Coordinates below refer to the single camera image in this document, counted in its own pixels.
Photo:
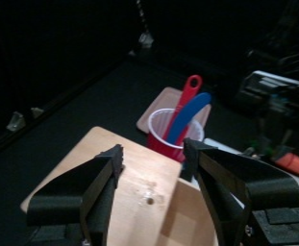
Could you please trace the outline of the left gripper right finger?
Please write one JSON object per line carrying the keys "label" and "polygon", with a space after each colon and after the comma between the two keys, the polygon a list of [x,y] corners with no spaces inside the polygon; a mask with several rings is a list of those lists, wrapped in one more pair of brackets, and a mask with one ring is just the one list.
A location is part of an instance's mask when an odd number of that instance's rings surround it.
{"label": "left gripper right finger", "polygon": [[299,246],[299,185],[260,160],[184,141],[220,246]]}

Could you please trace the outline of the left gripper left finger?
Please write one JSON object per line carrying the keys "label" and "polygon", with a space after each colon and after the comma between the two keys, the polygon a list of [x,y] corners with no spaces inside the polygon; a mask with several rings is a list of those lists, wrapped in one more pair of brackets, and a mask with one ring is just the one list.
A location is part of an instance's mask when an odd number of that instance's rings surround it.
{"label": "left gripper left finger", "polygon": [[118,144],[35,192],[27,224],[37,230],[26,246],[107,246],[122,162]]}

